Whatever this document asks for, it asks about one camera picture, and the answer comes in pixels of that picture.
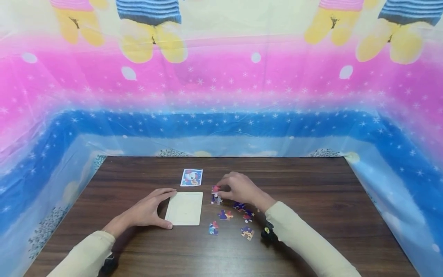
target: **cream sleeve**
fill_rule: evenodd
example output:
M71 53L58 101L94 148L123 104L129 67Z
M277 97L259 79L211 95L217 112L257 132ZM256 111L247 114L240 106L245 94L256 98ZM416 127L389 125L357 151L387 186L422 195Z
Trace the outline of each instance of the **cream sleeve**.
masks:
M90 234L74 246L48 277L97 277L114 242L115 238L106 232Z
M361 277L325 238L282 202L266 211L266 220L274 225L279 241L297 252L318 277Z

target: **white circle dot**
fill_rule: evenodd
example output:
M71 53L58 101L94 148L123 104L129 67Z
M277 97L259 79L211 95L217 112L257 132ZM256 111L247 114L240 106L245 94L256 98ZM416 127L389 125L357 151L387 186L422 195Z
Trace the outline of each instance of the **white circle dot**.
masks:
M121 68L121 73L123 74L123 77L126 80L130 80L130 81L136 81L137 80L137 75L136 75L135 71L132 68L128 67L128 66L123 66Z
M340 70L340 79L349 79L352 75L352 72L354 71L354 68L352 66L344 66L341 70Z
M36 63L37 62L37 57L34 54L28 53L28 52L22 54L22 59L28 63Z
M344 156L345 159L352 164L358 163L360 161L360 156L355 152L346 153Z
M440 253L440 247L439 247L438 245L433 244L433 245L432 245L432 249L433 249L435 252Z
M251 55L251 61L252 61L253 63L258 63L259 61L261 61L261 55L260 55L260 53L257 53L257 52L253 53L253 54Z

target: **puzzle piece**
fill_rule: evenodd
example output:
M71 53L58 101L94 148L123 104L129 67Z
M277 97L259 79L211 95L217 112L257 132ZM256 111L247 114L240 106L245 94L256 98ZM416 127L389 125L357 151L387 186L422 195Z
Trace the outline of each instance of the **puzzle piece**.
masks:
M216 197L215 195L212 195L211 204L220 205L222 202L223 202L223 200L222 200L222 198L220 196Z
M238 211L244 211L245 210L245 203L234 202L232 207L234 207L235 209L238 209Z
M252 218L250 215L244 215L243 219L245 220L245 223L252 222Z
M218 217L219 217L221 220L229 221L229 220L231 220L231 218L233 218L234 216L231 214L231 211L221 210L221 212L218 213Z
M242 237L247 238L249 241L251 241L252 237L254 236L254 230L249 228L248 226L245 226L240 229Z
M217 197L217 193L220 191L220 188L217 186L212 186L211 193L215 194L215 197Z
M250 217L255 216L255 214L254 214L251 210L245 210L245 213L246 213L247 215L249 215Z
M215 221L213 223L209 223L208 233L211 236L218 236L218 225Z

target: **wooden table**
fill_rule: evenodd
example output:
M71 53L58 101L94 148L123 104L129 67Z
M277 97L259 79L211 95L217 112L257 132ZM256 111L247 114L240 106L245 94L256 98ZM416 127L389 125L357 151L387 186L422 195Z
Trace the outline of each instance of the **wooden table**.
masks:
M202 168L202 186L179 187L184 168ZM165 157L108 157L26 276L46 276L74 245L159 187L202 191L200 226L128 230L114 246L120 259L113 276L314 276L283 244L262 242L263 214L249 224L255 235L248 241L240 212L210 204L211 185L230 171L293 208L362 276L418 276L343 158ZM222 208L233 211L231 221L218 220ZM208 235L213 220L218 236Z

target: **hand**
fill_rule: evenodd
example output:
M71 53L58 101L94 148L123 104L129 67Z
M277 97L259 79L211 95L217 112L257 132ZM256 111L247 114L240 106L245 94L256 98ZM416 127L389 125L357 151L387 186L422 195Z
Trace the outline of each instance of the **hand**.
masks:
M222 185L228 185L231 188L231 191L218 192L218 195L223 199L249 203L263 212L276 203L269 194L259 189L251 179L241 173L225 174L216 186L221 187Z
M103 231L110 233L115 238L119 237L127 228L132 226L158 226L172 229L172 223L161 219L157 213L159 204L174 196L177 191L173 188L158 188L148 196L137 202L121 215L114 218Z

